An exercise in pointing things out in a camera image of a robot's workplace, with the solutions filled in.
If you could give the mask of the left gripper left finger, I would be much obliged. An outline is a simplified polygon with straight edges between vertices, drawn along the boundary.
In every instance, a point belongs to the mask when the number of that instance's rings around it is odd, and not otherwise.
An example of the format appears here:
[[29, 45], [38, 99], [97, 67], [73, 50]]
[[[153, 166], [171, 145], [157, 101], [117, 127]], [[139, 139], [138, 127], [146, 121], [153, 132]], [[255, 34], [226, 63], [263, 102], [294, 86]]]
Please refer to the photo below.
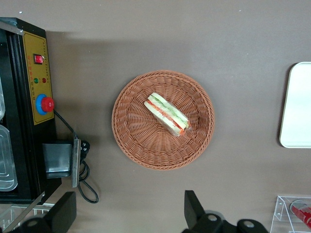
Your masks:
[[15, 233], [66, 233], [77, 216], [76, 193], [66, 192], [43, 217], [33, 217], [15, 228]]

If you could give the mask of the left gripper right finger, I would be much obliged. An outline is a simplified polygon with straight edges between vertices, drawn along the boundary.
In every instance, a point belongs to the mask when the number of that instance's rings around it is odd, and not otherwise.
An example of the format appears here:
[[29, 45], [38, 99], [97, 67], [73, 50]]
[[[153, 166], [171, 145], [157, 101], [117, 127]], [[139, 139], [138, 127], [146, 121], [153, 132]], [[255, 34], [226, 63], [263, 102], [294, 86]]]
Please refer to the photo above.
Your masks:
[[184, 194], [185, 233], [266, 233], [267, 229], [253, 219], [241, 219], [232, 225], [216, 211], [205, 211], [192, 190]]

